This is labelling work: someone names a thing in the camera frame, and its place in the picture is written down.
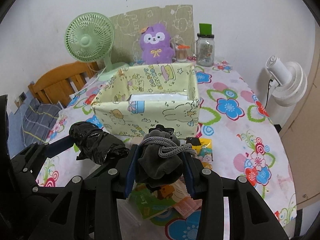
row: fan grille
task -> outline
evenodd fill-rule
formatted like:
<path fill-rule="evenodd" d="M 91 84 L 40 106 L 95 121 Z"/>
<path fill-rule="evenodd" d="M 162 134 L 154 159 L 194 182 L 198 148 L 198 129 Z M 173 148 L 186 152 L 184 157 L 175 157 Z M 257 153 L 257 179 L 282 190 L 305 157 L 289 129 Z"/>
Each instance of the fan grille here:
<path fill-rule="evenodd" d="M 99 13 L 85 13 L 75 18 L 65 34 L 65 45 L 72 57 L 83 62 L 103 58 L 111 51 L 115 29 Z"/>
<path fill-rule="evenodd" d="M 303 97 L 307 88 L 307 78 L 298 63 L 287 62 L 284 65 L 292 75 L 291 81 L 284 86 L 276 87 L 272 96 L 280 106 L 291 106 Z"/>

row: plush toy face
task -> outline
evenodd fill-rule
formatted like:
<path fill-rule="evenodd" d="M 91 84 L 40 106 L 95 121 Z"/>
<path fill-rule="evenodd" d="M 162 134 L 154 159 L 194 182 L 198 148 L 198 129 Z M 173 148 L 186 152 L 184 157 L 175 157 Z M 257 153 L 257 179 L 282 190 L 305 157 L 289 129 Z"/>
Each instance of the plush toy face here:
<path fill-rule="evenodd" d="M 152 36 L 152 34 L 147 33 L 146 35 L 144 35 L 143 41 L 144 43 L 157 44 L 159 41 L 163 41 L 164 38 L 165 35 L 162 32 L 156 33 L 154 37 Z"/>
<path fill-rule="evenodd" d="M 154 24 L 148 27 L 140 39 L 140 46 L 142 50 L 157 47 L 169 47 L 170 35 L 161 23 Z"/>

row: green lid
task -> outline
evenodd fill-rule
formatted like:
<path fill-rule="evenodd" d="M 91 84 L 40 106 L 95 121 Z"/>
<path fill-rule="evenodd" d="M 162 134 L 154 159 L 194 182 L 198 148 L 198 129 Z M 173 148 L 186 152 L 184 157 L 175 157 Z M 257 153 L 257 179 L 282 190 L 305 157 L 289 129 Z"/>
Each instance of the green lid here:
<path fill-rule="evenodd" d="M 199 30 L 201 35 L 211 35 L 212 25 L 209 23 L 199 23 Z"/>

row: white fan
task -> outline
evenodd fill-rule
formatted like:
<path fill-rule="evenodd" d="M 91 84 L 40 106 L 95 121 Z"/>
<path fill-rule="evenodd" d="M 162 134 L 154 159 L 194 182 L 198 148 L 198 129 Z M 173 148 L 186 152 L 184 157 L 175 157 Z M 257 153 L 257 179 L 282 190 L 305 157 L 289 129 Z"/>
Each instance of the white fan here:
<path fill-rule="evenodd" d="M 270 87 L 276 87 L 272 92 L 273 99 L 280 106 L 292 106 L 297 103 L 307 90 L 307 76 L 297 62 L 282 63 L 272 56 L 266 63 L 267 70 L 274 76 Z"/>

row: black plastic bag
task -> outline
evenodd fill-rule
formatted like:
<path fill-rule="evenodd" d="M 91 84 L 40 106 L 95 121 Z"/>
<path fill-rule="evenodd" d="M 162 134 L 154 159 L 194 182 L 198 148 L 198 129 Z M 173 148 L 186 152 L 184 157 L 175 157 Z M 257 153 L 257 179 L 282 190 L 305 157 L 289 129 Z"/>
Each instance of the black plastic bag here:
<path fill-rule="evenodd" d="M 149 133 L 144 137 L 165 137 L 170 138 L 177 146 L 180 140 L 172 135 L 173 128 L 165 128 L 157 124 L 156 128 L 149 129 Z M 146 183 L 147 188 L 153 192 L 157 187 L 172 184 L 181 177 L 183 172 L 182 160 L 178 155 L 169 158 L 161 158 L 158 155 L 160 145 L 150 144 L 142 146 L 142 154 L 138 159 L 136 169 L 136 182 Z"/>
<path fill-rule="evenodd" d="M 110 159 L 127 157 L 129 153 L 122 140 L 90 122 L 74 123 L 70 127 L 69 135 L 81 151 L 77 160 L 90 159 L 102 165 Z"/>

